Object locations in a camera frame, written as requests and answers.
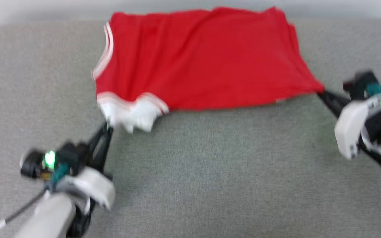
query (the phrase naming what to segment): striped armhole trim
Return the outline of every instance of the striped armhole trim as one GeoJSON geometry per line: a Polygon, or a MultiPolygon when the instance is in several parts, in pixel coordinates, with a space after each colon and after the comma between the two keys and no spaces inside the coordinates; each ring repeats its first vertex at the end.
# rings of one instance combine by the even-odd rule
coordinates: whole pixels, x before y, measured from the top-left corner
{"type": "Polygon", "coordinates": [[[92,78],[94,80],[96,80],[102,74],[104,69],[106,69],[107,65],[110,63],[112,53],[114,51],[114,38],[112,36],[110,23],[107,23],[104,26],[104,33],[106,34],[106,46],[100,60],[97,63],[97,66],[92,71],[92,78]]]}

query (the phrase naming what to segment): white wall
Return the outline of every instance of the white wall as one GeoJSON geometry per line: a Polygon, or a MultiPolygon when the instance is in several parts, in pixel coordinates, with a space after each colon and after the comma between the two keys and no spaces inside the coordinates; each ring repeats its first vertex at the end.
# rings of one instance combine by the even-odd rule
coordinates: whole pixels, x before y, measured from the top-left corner
{"type": "Polygon", "coordinates": [[[213,6],[283,8],[292,17],[379,17],[381,0],[0,0],[0,25],[24,21],[109,18],[113,11],[154,12],[213,6]]]}

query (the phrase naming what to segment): red garment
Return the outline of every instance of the red garment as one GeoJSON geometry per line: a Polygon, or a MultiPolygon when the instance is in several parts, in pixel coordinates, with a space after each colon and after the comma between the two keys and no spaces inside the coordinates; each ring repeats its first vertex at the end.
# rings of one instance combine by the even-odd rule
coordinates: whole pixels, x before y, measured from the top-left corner
{"type": "Polygon", "coordinates": [[[143,120],[145,110],[154,117],[250,107],[323,90],[299,54],[295,27],[276,8],[116,12],[105,30],[93,77],[98,104],[114,125],[127,124],[140,101],[143,120]]]}

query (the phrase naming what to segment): red jersey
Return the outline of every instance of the red jersey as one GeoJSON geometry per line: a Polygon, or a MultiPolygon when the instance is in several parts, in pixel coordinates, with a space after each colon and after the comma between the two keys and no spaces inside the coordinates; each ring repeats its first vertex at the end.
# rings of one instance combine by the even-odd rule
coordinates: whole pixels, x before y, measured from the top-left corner
{"type": "Polygon", "coordinates": [[[92,75],[112,125],[150,131],[173,110],[275,103],[323,90],[300,56],[295,27],[276,8],[116,12],[92,75]]]}

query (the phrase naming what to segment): cable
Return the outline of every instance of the cable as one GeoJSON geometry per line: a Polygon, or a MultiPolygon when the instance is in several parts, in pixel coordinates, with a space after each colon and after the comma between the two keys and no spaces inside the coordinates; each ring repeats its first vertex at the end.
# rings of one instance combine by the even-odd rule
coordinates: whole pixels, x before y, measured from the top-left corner
{"type": "Polygon", "coordinates": [[[0,220],[0,230],[3,229],[8,223],[10,223],[12,220],[14,220],[18,215],[22,214],[24,211],[26,211],[33,203],[37,202],[44,194],[46,190],[42,190],[38,195],[33,197],[28,203],[26,203],[24,206],[22,206],[20,209],[6,217],[5,219],[0,220]]]}

